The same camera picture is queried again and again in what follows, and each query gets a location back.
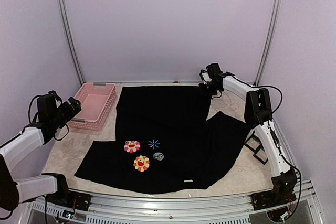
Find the blue star-shaped sticker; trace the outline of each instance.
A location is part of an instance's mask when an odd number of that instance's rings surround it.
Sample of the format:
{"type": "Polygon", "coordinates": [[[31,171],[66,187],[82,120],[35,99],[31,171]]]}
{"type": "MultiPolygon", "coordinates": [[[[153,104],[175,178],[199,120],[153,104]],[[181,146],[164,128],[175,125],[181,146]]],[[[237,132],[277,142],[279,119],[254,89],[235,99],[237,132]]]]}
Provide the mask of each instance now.
{"type": "Polygon", "coordinates": [[[155,150],[155,148],[159,148],[159,140],[154,140],[153,141],[149,141],[149,148],[153,148],[153,150],[155,150]]]}

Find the light purple wall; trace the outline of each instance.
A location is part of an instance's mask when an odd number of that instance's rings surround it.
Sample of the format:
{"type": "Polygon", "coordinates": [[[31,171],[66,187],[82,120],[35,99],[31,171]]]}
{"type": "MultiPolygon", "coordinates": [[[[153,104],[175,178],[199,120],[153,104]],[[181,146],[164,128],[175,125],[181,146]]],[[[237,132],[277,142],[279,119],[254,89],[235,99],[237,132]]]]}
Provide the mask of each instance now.
{"type": "Polygon", "coordinates": [[[219,62],[253,81],[273,0],[66,0],[86,81],[194,81],[219,62]]]}
{"type": "Polygon", "coordinates": [[[262,84],[283,91],[275,118],[327,223],[336,223],[335,78],[336,0],[282,0],[262,84]]]}
{"type": "MultiPolygon", "coordinates": [[[[79,88],[74,73],[56,0],[0,0],[0,144],[28,124],[36,94],[74,95],[79,88]]],[[[52,142],[31,153],[14,177],[38,175],[51,147],[52,142]]],[[[14,219],[8,223],[17,223],[14,219]]]]}

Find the round blue badge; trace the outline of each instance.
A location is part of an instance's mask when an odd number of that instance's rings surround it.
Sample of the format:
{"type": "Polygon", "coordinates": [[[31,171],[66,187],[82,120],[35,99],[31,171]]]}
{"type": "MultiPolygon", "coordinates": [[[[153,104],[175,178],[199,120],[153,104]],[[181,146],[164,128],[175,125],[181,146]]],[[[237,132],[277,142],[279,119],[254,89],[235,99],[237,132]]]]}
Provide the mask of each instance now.
{"type": "Polygon", "coordinates": [[[164,158],[164,156],[161,152],[154,153],[153,157],[158,161],[161,161],[164,158]]]}

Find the black towel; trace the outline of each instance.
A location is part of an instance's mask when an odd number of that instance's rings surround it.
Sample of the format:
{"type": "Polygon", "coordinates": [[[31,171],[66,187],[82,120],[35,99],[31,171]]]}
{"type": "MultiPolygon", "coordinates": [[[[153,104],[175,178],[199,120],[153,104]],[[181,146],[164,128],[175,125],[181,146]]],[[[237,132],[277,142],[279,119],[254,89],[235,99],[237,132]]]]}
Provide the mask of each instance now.
{"type": "Polygon", "coordinates": [[[222,112],[206,121],[210,102],[198,87],[123,88],[117,140],[94,142],[75,176],[145,194],[206,189],[232,168],[250,131],[222,112]],[[132,154],[123,148],[131,140],[141,144],[132,154]],[[158,148],[150,148],[149,141],[158,141],[158,148]],[[153,158],[156,152],[163,160],[153,158]],[[140,155],[150,160],[144,172],[133,166],[140,155]]]}

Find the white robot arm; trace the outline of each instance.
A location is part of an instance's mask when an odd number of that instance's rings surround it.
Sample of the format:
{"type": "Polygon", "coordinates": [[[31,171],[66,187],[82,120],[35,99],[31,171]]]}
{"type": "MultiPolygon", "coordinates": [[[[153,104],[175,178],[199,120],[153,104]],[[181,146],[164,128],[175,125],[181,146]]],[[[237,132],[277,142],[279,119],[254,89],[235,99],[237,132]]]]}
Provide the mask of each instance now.
{"type": "Polygon", "coordinates": [[[210,64],[199,74],[203,83],[199,86],[203,95],[215,95],[217,91],[230,91],[245,100],[245,122],[254,129],[269,159],[273,190],[252,194],[255,210],[295,201],[293,193],[297,183],[296,167],[287,161],[274,127],[269,92],[265,87],[247,84],[230,72],[223,73],[217,63],[210,64]]]}
{"type": "Polygon", "coordinates": [[[0,207],[9,211],[13,211],[18,204],[39,196],[48,194],[55,198],[65,197],[69,191],[66,179],[61,174],[42,174],[19,180],[13,180],[11,176],[12,170],[20,161],[33,150],[48,143],[55,137],[57,130],[66,126],[81,110],[78,100],[71,97],[70,103],[63,103],[55,91],[36,98],[38,112],[33,122],[29,117],[30,124],[0,146],[0,207]]]}

